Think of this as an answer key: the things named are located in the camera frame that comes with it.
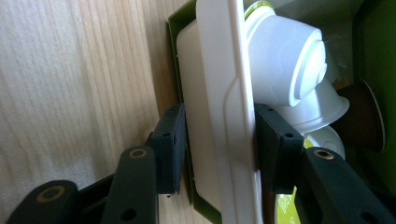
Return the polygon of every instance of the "screw hole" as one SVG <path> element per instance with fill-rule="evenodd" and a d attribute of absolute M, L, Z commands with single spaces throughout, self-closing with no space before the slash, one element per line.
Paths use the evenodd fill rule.
<path fill-rule="evenodd" d="M 294 135 L 292 133 L 285 133 L 284 135 L 287 136 L 288 138 L 294 137 Z"/>
<path fill-rule="evenodd" d="M 52 186 L 41 191 L 35 198 L 39 203 L 48 203 L 60 198 L 65 192 L 64 186 Z"/>
<path fill-rule="evenodd" d="M 317 157 L 320 157 L 320 158 L 322 158 L 324 160 L 332 160 L 332 159 L 334 159 L 334 155 L 332 153 L 328 152 L 328 151 L 325 151 L 325 150 L 317 149 L 317 150 L 314 151 L 314 153 L 315 153 L 315 155 L 317 155 Z"/>
<path fill-rule="evenodd" d="M 368 223 L 379 223 L 378 218 L 368 212 L 361 213 L 361 217 Z"/>
<path fill-rule="evenodd" d="M 146 156 L 147 151 L 145 149 L 134 149 L 129 153 L 129 157 L 131 157 L 132 159 L 138 159 L 138 158 L 142 158 L 144 156 Z"/>
<path fill-rule="evenodd" d="M 136 211 L 132 208 L 126 209 L 120 215 L 121 221 L 131 221 L 136 217 Z"/>

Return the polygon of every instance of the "white plastic cup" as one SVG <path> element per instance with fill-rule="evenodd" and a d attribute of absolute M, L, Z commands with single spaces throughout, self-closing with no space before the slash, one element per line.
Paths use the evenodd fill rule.
<path fill-rule="evenodd" d="M 253 11 L 246 26 L 254 102 L 297 105 L 326 73 L 321 31 L 270 7 Z"/>
<path fill-rule="evenodd" d="M 299 133 L 309 133 L 340 119 L 349 108 L 349 101 L 337 94 L 327 79 L 296 106 L 273 106 Z"/>

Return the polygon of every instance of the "brass grommet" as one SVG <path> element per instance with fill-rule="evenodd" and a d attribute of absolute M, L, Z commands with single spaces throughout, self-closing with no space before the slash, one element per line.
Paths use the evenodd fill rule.
<path fill-rule="evenodd" d="M 147 154 L 148 153 L 145 149 L 138 148 L 138 149 L 132 150 L 129 153 L 129 157 L 131 157 L 132 159 L 139 159 L 139 158 L 145 157 Z"/>
<path fill-rule="evenodd" d="M 334 155 L 328 151 L 325 151 L 325 150 L 316 149 L 314 151 L 314 153 L 317 157 L 322 158 L 323 160 L 330 161 L 330 160 L 334 159 Z"/>
<path fill-rule="evenodd" d="M 64 195 L 64 186 L 57 185 L 51 186 L 41 191 L 35 198 L 39 203 L 48 203 L 57 200 Z"/>

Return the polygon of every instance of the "wooden surface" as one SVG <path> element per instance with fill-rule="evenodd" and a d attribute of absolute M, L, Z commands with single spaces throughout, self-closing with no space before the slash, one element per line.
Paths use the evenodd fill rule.
<path fill-rule="evenodd" d="M 144 143 L 177 101 L 166 20 L 184 2 L 0 0 L 0 223 L 35 186 L 86 187 Z M 184 188 L 160 218 L 207 223 Z"/>

